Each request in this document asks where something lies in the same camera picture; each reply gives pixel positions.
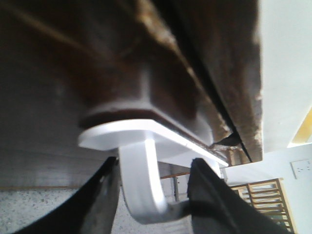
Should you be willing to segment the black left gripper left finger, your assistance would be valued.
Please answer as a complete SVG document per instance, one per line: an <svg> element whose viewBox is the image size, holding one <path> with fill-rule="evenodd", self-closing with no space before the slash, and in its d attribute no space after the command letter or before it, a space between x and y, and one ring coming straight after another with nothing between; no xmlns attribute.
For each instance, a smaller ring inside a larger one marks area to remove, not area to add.
<svg viewBox="0 0 312 234"><path fill-rule="evenodd" d="M120 192L119 160L109 157L68 200L19 234L109 234Z"/></svg>

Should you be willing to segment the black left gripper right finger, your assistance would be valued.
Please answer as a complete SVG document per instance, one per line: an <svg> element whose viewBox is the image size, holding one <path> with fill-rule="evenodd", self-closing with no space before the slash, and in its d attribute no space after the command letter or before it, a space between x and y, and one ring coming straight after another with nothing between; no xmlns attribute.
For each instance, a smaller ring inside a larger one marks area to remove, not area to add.
<svg viewBox="0 0 312 234"><path fill-rule="evenodd" d="M188 198L195 234L287 234L242 200L202 158L191 163Z"/></svg>

